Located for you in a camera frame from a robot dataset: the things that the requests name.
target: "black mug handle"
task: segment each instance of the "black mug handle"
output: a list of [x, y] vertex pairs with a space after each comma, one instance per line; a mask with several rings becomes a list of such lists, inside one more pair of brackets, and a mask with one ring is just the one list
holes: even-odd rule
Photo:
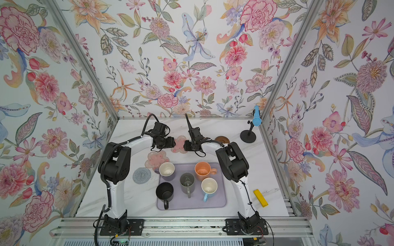
[[168, 201], [164, 200], [164, 209], [167, 210], [168, 209]]

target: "light blue mug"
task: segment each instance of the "light blue mug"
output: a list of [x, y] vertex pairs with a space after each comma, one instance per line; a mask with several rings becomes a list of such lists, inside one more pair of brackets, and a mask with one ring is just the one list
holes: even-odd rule
[[204, 202], [206, 202], [208, 198], [215, 195], [215, 192], [217, 191], [217, 182], [213, 178], [206, 178], [201, 182], [201, 188], [205, 193]]

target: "yellow box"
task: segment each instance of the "yellow box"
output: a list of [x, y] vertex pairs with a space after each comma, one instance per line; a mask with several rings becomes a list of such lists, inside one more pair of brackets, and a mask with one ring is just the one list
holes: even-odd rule
[[257, 197], [257, 200], [261, 203], [261, 206], [263, 206], [263, 207], [268, 206], [267, 201], [265, 200], [265, 198], [263, 197], [263, 195], [261, 194], [261, 192], [258, 189], [254, 190], [253, 193]]

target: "orange mug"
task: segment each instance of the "orange mug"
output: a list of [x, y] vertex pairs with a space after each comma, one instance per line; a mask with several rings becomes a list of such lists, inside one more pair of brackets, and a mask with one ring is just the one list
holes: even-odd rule
[[203, 181], [205, 178], [209, 178], [211, 174], [215, 175], [217, 172], [216, 168], [211, 168], [211, 165], [205, 161], [197, 163], [194, 170], [199, 181]]

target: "gray mug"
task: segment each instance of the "gray mug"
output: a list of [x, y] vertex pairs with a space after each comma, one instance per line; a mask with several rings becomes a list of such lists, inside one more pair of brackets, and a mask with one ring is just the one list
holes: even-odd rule
[[188, 198], [191, 198], [191, 193], [194, 191], [195, 188], [195, 178], [194, 175], [186, 172], [181, 175], [180, 179], [180, 187], [183, 193], [188, 195]]

